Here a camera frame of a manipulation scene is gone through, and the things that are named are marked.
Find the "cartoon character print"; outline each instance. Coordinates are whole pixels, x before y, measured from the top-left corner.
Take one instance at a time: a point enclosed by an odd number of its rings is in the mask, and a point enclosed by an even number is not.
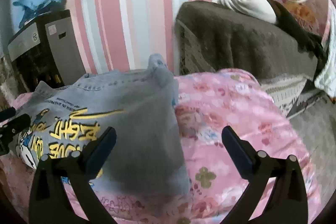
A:
[[[26,128],[19,133],[16,146],[16,154],[22,159],[22,161],[28,166],[36,169],[36,162],[32,155],[31,149],[29,148],[29,143],[33,136],[33,131],[35,130],[34,125],[37,125],[42,117],[49,112],[49,109],[43,109],[39,114],[36,115],[35,120],[29,128]],[[38,158],[40,159],[43,151],[39,150]]]
[[[305,5],[289,0],[282,0],[284,7],[294,16],[299,25],[306,31],[319,34],[319,22],[315,12]]]

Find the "gray appliance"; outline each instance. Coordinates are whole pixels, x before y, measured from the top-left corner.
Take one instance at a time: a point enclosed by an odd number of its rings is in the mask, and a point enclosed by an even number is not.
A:
[[[85,74],[69,10],[32,19],[13,36],[8,51],[29,91],[41,80],[59,88]]]

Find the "white label sticker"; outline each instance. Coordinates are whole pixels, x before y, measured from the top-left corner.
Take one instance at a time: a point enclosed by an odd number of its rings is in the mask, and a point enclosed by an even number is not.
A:
[[[56,25],[51,25],[48,27],[48,30],[49,30],[49,34],[50,35],[53,35],[54,33],[56,33]]]

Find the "metal screw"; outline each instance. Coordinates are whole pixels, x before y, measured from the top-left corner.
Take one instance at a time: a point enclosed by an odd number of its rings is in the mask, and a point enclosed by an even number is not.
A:
[[[259,156],[260,158],[266,158],[267,153],[266,153],[265,151],[263,151],[263,150],[259,150],[259,151],[258,151],[258,156]]]
[[[74,158],[77,158],[77,157],[79,157],[80,154],[81,154],[81,152],[76,150],[76,151],[73,151],[71,153],[71,156],[74,157]]]
[[[296,160],[297,160],[296,156],[294,156],[294,155],[290,155],[290,156],[289,156],[289,159],[290,159],[291,161],[296,161]]]
[[[47,154],[43,154],[42,157],[41,157],[41,160],[42,161],[45,161],[48,159],[48,155]]]

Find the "gray t-shirt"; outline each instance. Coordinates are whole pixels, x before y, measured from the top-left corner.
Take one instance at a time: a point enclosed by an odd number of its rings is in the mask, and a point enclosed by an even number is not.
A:
[[[178,82],[158,54],[150,57],[146,70],[86,74],[56,90],[41,82],[17,111],[31,117],[31,126],[14,140],[16,153],[36,168],[43,154],[59,158],[82,151],[111,126],[117,143],[91,181],[95,190],[186,193],[189,177],[174,113],[177,96]]]

